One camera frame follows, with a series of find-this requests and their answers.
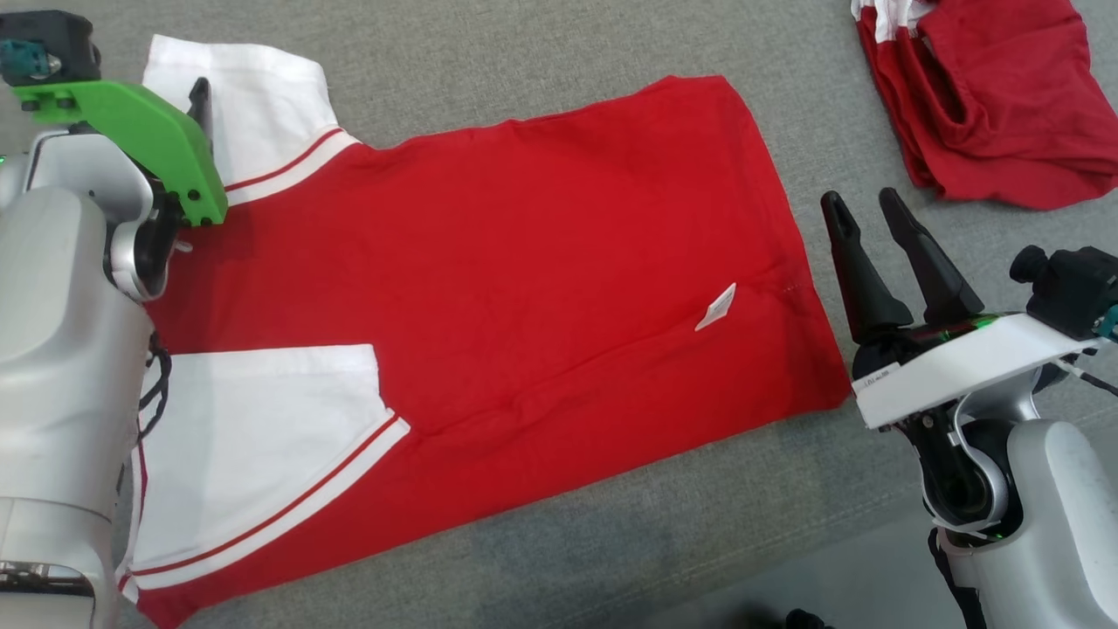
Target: gray couch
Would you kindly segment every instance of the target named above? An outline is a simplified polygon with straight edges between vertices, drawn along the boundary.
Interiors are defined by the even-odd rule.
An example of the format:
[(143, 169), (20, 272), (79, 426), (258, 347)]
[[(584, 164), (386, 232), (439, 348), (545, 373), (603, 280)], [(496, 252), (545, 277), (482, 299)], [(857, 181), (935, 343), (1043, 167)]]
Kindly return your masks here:
[[(3, 8), (45, 0), (4, 0)], [(1118, 103), (1118, 3), (1077, 0)], [(726, 75), (784, 179), (847, 359), (819, 194), (840, 190), (898, 296), (919, 303), (877, 191), (894, 185), (991, 308), (1021, 308), (1024, 245), (1118, 249), (1118, 194), (1049, 213), (944, 203), (912, 188), (847, 0), (57, 0), (93, 20), (108, 77), (139, 80), (154, 32), (268, 44), (320, 61), (341, 123), (373, 145), (629, 94), (667, 74)], [(0, 97), (0, 152), (34, 127)], [(1118, 375), (1115, 363), (1097, 371)], [(1089, 436), (1115, 400), (1069, 384), (1043, 410)], [(1115, 456), (1115, 452), (1103, 452)], [(864, 531), (919, 501), (906, 444), (852, 404), (796, 418), (196, 616), (188, 627), (618, 626)], [(124, 627), (148, 627), (127, 608)]]

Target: white label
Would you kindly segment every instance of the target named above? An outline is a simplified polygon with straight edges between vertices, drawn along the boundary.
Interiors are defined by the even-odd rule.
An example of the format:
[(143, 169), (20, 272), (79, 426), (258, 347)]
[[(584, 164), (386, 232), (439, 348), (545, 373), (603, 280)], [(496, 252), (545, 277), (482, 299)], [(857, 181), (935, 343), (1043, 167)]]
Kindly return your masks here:
[(707, 306), (707, 316), (699, 322), (695, 326), (695, 332), (705, 328), (707, 326), (718, 322), (722, 317), (726, 317), (726, 313), (730, 311), (730, 304), (733, 303), (733, 290), (738, 288), (738, 282), (730, 284), (730, 287), (726, 288), (722, 294), (718, 295), (718, 298), (713, 303)]
[(869, 388), (870, 385), (872, 385), (872, 384), (874, 384), (874, 383), (877, 383), (879, 381), (884, 380), (885, 377), (888, 377), (890, 373), (892, 373), (893, 370), (896, 370), (896, 369), (898, 369), (900, 366), (901, 366), (900, 363), (893, 363), (892, 365), (885, 365), (884, 368), (878, 370), (877, 372), (873, 372), (872, 374), (870, 374), (870, 375), (868, 375), (868, 377), (865, 377), (863, 379), (854, 381), (851, 384), (851, 387), (854, 389), (854, 395), (858, 395), (859, 393), (862, 393), (862, 391), (864, 389)]

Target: red stripe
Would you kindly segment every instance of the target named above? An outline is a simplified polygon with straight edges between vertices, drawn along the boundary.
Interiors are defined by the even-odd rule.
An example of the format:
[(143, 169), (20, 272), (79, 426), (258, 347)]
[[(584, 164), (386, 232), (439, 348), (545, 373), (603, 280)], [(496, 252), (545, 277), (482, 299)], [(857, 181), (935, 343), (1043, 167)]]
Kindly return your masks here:
[(238, 537), (236, 537), (234, 540), (230, 540), (229, 542), (226, 542), (225, 544), (221, 544), (220, 546), (218, 546), (218, 547), (216, 547), (216, 549), (214, 549), (211, 551), (207, 551), (207, 552), (205, 552), (205, 553), (202, 553), (200, 555), (190, 557), (188, 560), (182, 560), (180, 562), (176, 562), (176, 563), (172, 563), (172, 564), (169, 564), (169, 565), (163, 565), (163, 566), (159, 566), (159, 568), (151, 568), (151, 569), (148, 569), (148, 570), (138, 570), (138, 571), (133, 572), (132, 574), (134, 574), (136, 576), (142, 576), (144, 574), (158, 574), (160, 572), (167, 572), (167, 571), (170, 571), (170, 570), (176, 570), (176, 569), (182, 568), (184, 565), (190, 565), (192, 563), (197, 563), (197, 562), (200, 562), (200, 561), (202, 561), (205, 559), (211, 557), (211, 556), (214, 556), (214, 555), (216, 555), (216, 554), (218, 554), (218, 553), (220, 553), (220, 552), (222, 552), (222, 551), (225, 551), (225, 550), (227, 550), (227, 549), (229, 549), (231, 546), (235, 546), (235, 545), (244, 542), (245, 540), (252, 537), (253, 535), (256, 535), (257, 533), (260, 532), (260, 530), (267, 527), (272, 523), (274, 523), (277, 520), (282, 518), (284, 515), (286, 515), (292, 509), (294, 509), (295, 507), (297, 507), (304, 501), (306, 501), (307, 498), (310, 498), (315, 492), (318, 492), (319, 489), (321, 489), (323, 485), (325, 485), (326, 483), (330, 482), (330, 479), (332, 479), (335, 476), (338, 476), (338, 473), (340, 473), (341, 470), (345, 469), (345, 466), (350, 465), (350, 463), (352, 463), (353, 459), (356, 459), (361, 452), (363, 452), (366, 450), (366, 448), (369, 447), (369, 445), (371, 445), (373, 441), (376, 441), (377, 438), (379, 438), (381, 436), (381, 433), (383, 433), (386, 430), (388, 430), (388, 428), (390, 426), (395, 425), (397, 419), (399, 419), (399, 416), (392, 416), (392, 418), (390, 420), (388, 420), (387, 422), (385, 422), (385, 425), (382, 427), (380, 427), (379, 429), (377, 429), (377, 431), (373, 432), (372, 436), (369, 437), (369, 439), (364, 440), (364, 444), (362, 444), (357, 450), (354, 450), (352, 454), (350, 454), (349, 457), (345, 457), (345, 460), (342, 461), (341, 465), (339, 465), (337, 468), (334, 468), (333, 471), (331, 471), (329, 475), (326, 475), (325, 478), (323, 478), (319, 483), (314, 484), (314, 487), (307, 489), (302, 496), (300, 496), (293, 503), (288, 504), (286, 507), (284, 507), (280, 513), (277, 513), (276, 515), (274, 515), (274, 516), (269, 517), (268, 520), (262, 522), (260, 524), (256, 525), (252, 531), (248, 531), (247, 533), (244, 533), (240, 536), (238, 536)]
[(321, 146), (322, 143), (325, 142), (329, 137), (333, 136), (337, 133), (341, 133), (341, 132), (342, 132), (342, 130), (340, 127), (330, 131), (329, 133), (326, 133), (322, 137), (319, 137), (318, 140), (315, 140), (314, 143), (311, 144), (310, 149), (306, 149), (305, 151), (303, 151), (303, 154), (301, 154), (297, 158), (295, 158), (295, 160), (292, 161), (291, 163), (288, 163), (287, 165), (281, 168), (280, 170), (273, 170), (272, 172), (268, 172), (267, 174), (262, 174), (259, 177), (256, 177), (255, 179), (248, 179), (248, 180), (245, 180), (245, 181), (238, 181), (236, 183), (230, 183), (230, 184), (228, 184), (228, 185), (225, 187), (225, 191), (231, 192), (233, 190), (238, 190), (240, 188), (253, 185), (253, 184), (259, 183), (260, 181), (266, 181), (268, 179), (272, 179), (273, 177), (278, 177), (278, 175), (283, 174), (284, 172), (287, 172), (292, 168), (295, 168), (296, 165), (299, 165), (299, 162), (301, 162), (304, 159), (306, 159), (307, 156), (310, 156), (311, 153), (313, 153), (315, 149), (318, 149), (319, 146)]
[[(136, 435), (140, 435), (140, 431), (141, 431), (141, 428), (140, 428), (140, 416), (136, 416)], [(132, 517), (134, 520), (136, 520), (138, 522), (140, 522), (140, 521), (143, 521), (143, 498), (148, 494), (148, 464), (144, 461), (144, 458), (143, 458), (143, 441), (140, 441), (140, 440), (136, 441), (136, 456), (140, 459), (140, 487), (133, 487), (132, 492), (139, 492), (140, 493), (140, 513), (133, 514)], [(134, 544), (135, 540), (130, 540), (129, 542), (131, 544)], [(130, 556), (125, 557), (125, 561), (131, 562), (132, 561), (132, 556), (130, 555)], [(123, 592), (124, 591), (124, 584), (127, 583), (127, 581), (129, 581), (129, 579), (131, 576), (132, 576), (132, 573), (129, 572), (129, 571), (125, 571), (124, 575), (121, 576), (121, 580), (116, 582), (116, 589), (120, 590), (121, 592)]]

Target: black cable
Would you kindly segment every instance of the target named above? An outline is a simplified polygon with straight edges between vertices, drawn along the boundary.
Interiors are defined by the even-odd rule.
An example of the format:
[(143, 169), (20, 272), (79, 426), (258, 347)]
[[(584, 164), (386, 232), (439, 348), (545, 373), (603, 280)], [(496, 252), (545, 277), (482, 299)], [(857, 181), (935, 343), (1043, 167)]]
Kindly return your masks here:
[(982, 601), (978, 598), (978, 590), (974, 588), (960, 588), (955, 583), (955, 575), (951, 574), (951, 564), (947, 560), (947, 553), (939, 547), (939, 530), (932, 528), (928, 535), (928, 550), (936, 561), (936, 568), (947, 582), (947, 589), (955, 597), (955, 602), (963, 612), (963, 622), (967, 629), (986, 629), (986, 617), (982, 612)]
[(1110, 395), (1118, 397), (1118, 387), (1115, 387), (1098, 377), (1092, 377), (1091, 374), (1088, 374), (1083, 370), (1077, 368), (1076, 365), (1072, 365), (1067, 361), (1057, 360), (1054, 361), (1054, 363), (1058, 368), (1060, 368), (1064, 372), (1068, 372), (1069, 374), (1086, 382), (1087, 384), (1101, 389), (1102, 391), (1109, 393)]
[(1106, 391), (1110, 395), (1118, 397), (1118, 387), (1115, 387), (1115, 385), (1112, 385), (1112, 384), (1110, 384), (1110, 383), (1108, 383), (1108, 382), (1106, 382), (1103, 380), (1100, 380), (1100, 379), (1098, 379), (1096, 377), (1092, 377), (1091, 374), (1088, 374), (1087, 372), (1083, 372), (1083, 375), (1079, 377), (1079, 380), (1086, 382), (1089, 385), (1097, 387), (1097, 388), (1101, 389), (1102, 391)]
[(163, 418), (163, 410), (167, 408), (167, 394), (168, 394), (168, 383), (171, 379), (171, 354), (163, 347), (160, 343), (159, 333), (152, 333), (151, 339), (148, 341), (148, 352), (151, 353), (152, 359), (148, 361), (148, 365), (151, 366), (152, 363), (159, 361), (159, 381), (140, 398), (140, 410), (143, 411), (149, 404), (159, 395), (159, 404), (155, 406), (155, 412), (152, 414), (151, 420), (148, 421), (145, 426), (140, 431), (140, 437), (138, 441), (142, 441), (145, 437), (151, 435), (151, 431), (159, 423), (159, 420)]

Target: red cloth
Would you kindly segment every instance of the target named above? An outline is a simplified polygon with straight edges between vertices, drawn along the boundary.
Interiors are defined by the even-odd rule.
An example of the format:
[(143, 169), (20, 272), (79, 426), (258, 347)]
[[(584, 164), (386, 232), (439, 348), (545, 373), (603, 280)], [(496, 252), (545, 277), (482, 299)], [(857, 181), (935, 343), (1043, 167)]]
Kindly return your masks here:
[[(267, 547), (143, 591), (164, 629), (850, 391), (776, 170), (721, 77), (353, 145), (187, 237), (150, 308), (172, 352), (371, 343), (413, 432)], [(731, 283), (727, 316), (695, 331)]]
[(1118, 185), (1118, 115), (1068, 0), (940, 0), (889, 41), (875, 18), (859, 35), (916, 184), (1035, 209)]

